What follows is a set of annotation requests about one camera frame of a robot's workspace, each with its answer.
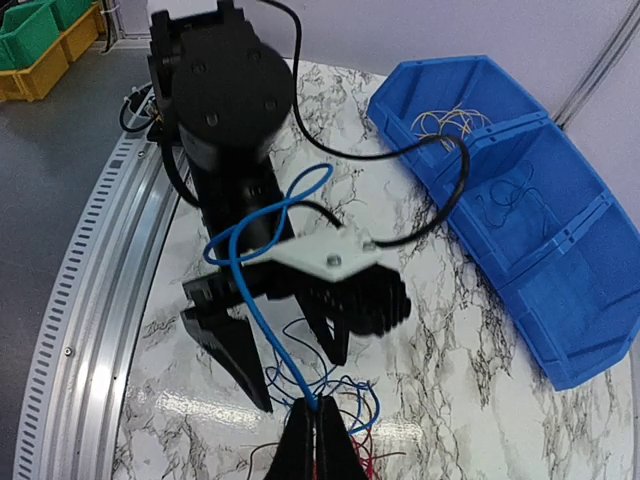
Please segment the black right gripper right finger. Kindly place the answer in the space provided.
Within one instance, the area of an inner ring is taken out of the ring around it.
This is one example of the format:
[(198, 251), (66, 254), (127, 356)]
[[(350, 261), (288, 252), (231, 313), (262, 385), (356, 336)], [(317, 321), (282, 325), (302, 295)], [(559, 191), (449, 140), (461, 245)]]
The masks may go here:
[(333, 397), (318, 399), (316, 470), (320, 480), (367, 480)]

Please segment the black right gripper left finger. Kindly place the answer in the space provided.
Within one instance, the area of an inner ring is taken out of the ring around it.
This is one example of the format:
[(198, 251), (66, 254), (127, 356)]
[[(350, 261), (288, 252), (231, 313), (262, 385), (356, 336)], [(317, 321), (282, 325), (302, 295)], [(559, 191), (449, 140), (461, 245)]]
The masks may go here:
[(304, 398), (294, 401), (265, 480), (311, 480), (315, 416)]

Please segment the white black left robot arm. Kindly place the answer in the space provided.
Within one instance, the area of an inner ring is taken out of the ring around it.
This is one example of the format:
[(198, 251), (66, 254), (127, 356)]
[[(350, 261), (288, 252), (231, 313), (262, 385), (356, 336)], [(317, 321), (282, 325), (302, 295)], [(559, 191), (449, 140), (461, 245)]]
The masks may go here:
[(186, 283), (189, 335), (262, 411), (270, 411), (252, 328), (230, 310), (242, 302), (231, 250), (255, 252), (289, 240), (287, 215), (268, 150), (293, 102), (294, 77), (285, 60), (255, 33), (230, 1), (215, 10), (174, 18), (152, 14), (148, 58), (159, 120), (151, 139), (179, 195), (196, 207), (219, 269)]

